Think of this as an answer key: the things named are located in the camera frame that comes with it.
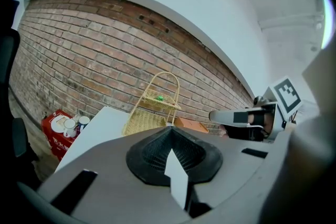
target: red brick wall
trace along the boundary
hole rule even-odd
[[[20,22],[11,87],[38,122],[44,112],[130,111],[152,76],[178,76],[184,118],[216,132],[209,111],[251,106],[230,70],[167,18],[124,0],[32,0]],[[168,77],[156,90],[171,93]]]

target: red box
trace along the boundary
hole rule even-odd
[[[73,141],[75,141],[76,138],[64,137],[63,133],[56,133],[52,130],[51,122],[55,117],[59,115],[64,115],[69,118],[72,118],[72,116],[59,109],[49,117],[42,120],[41,127],[42,131],[44,132],[49,141],[52,153],[59,160],[62,160],[63,156],[66,154],[67,150],[69,149],[69,147],[72,145]]]

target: black chair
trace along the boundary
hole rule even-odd
[[[32,161],[38,160],[38,157],[30,147],[23,120],[13,117],[8,100],[9,76],[20,44],[19,33],[11,29],[17,6],[17,1],[12,1],[9,4],[3,20],[10,24],[2,26],[0,29],[0,110],[6,134],[2,139],[6,147],[11,145],[7,148],[10,156],[6,156],[6,158],[14,166],[11,167],[11,170],[16,180],[36,189],[40,181],[35,174]]]

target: white mug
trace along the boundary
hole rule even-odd
[[[82,116],[82,117],[79,118],[78,125],[79,125],[79,128],[80,128],[80,132],[83,131],[83,129],[86,127],[86,125],[89,124],[89,122],[90,122],[89,117]]]
[[[75,137],[76,136],[76,122],[72,119],[64,121],[64,133],[65,137]]]

